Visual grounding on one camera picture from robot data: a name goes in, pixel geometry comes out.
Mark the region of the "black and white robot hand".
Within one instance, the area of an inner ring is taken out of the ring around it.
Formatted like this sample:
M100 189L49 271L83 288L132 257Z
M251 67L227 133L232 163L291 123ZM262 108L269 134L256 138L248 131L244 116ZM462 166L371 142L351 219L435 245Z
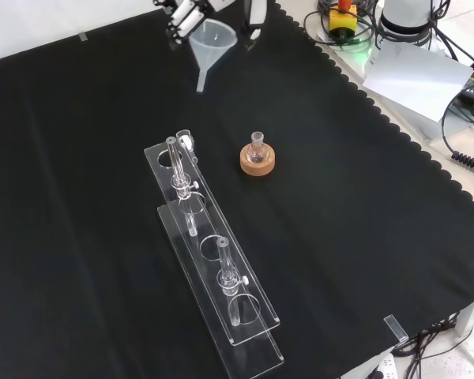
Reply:
M166 34L177 47L185 43L204 20L232 5L232 0L158 0L152 1L154 6L161 7L170 15ZM243 33L247 38L246 49L251 50L261 36L268 11L266 0L243 2L245 17Z

